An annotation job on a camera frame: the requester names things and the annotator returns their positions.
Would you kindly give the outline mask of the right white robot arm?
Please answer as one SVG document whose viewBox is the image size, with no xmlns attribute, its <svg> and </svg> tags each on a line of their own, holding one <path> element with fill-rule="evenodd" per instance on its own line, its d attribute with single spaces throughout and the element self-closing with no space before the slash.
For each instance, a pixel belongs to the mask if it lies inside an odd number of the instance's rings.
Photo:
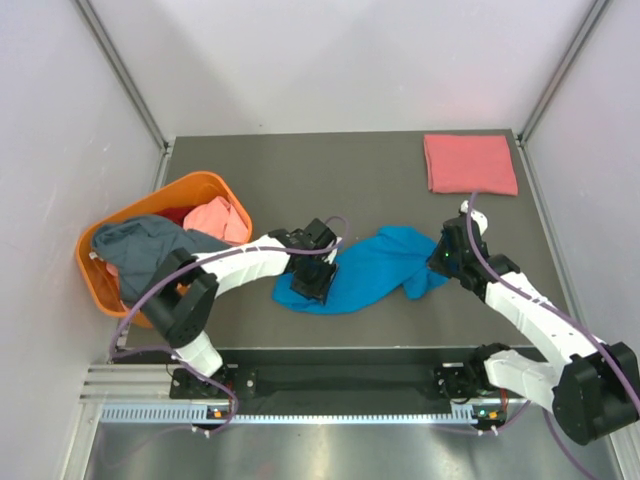
<svg viewBox="0 0 640 480">
<path fill-rule="evenodd" d="M 609 345 L 568 318 L 536 290 L 507 256 L 489 253 L 483 234 L 487 217 L 472 201 L 445 221 L 428 266 L 472 292 L 508 320 L 542 354 L 531 360 L 514 348 L 477 347 L 448 374 L 438 369 L 444 393 L 461 397 L 511 391 L 555 418 L 579 445 L 639 420 L 639 368 L 623 342 Z"/>
</svg>

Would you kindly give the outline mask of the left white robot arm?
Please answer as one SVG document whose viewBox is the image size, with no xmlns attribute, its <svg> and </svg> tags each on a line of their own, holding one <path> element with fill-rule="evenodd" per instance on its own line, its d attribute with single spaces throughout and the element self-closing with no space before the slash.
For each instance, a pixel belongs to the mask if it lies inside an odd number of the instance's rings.
<svg viewBox="0 0 640 480">
<path fill-rule="evenodd" d="M 194 370 L 194 387 L 205 396 L 216 396 L 226 387 L 227 374 L 205 332 L 215 300 L 250 282 L 288 275 L 294 293 L 323 304 L 338 270 L 340 243 L 326 222 L 314 219 L 304 229 L 274 230 L 220 252 L 178 249 L 158 267 L 136 306 L 172 356 Z"/>
</svg>

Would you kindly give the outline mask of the blue t shirt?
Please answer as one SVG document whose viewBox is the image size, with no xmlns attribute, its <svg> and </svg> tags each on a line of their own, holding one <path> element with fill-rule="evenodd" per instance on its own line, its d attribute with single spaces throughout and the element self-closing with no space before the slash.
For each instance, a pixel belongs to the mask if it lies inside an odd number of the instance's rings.
<svg viewBox="0 0 640 480">
<path fill-rule="evenodd" d="M 434 240 L 413 227 L 384 226 L 337 255 L 337 273 L 325 302 L 294 292 L 290 274 L 277 279 L 272 299 L 291 311 L 314 315 L 356 313 L 398 288 L 408 299 L 419 300 L 447 283 L 427 266 L 435 248 Z"/>
</svg>

